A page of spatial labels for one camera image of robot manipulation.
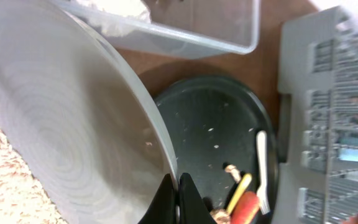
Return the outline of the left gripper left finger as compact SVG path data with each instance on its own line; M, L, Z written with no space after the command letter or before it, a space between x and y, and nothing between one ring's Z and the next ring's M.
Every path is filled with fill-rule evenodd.
M176 224L176 191L166 174L139 224Z

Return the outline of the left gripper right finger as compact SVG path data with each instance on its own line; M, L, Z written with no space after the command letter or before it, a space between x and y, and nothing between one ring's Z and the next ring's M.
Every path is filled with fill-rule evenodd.
M189 173L182 173L180 177L178 199L179 224L216 224Z

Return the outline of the yellow plastic knife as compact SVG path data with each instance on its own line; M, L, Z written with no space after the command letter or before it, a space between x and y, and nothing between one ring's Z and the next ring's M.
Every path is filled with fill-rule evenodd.
M251 183L252 181L252 175L251 174L245 174L241 181L238 183L238 186L226 208L226 211L227 211L227 214L230 215L237 202L239 201L240 197L242 196L242 194L246 191L246 189L248 188L249 184Z

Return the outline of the white plastic fork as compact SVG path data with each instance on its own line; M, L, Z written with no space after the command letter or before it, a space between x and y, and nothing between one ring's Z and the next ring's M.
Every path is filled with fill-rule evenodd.
M259 131L256 135L257 158L259 163L259 188L257 196L259 198L259 207L263 215L270 212L269 200L267 197L267 133Z

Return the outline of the grey plate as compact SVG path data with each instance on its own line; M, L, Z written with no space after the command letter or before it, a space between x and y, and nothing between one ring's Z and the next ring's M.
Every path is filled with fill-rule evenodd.
M0 1L0 126L70 223L139 222L177 168L138 75L49 1Z

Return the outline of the pile of white rice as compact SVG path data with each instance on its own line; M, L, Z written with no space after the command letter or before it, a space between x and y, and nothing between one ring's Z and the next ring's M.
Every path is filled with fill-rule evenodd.
M0 128L0 223L66 223Z

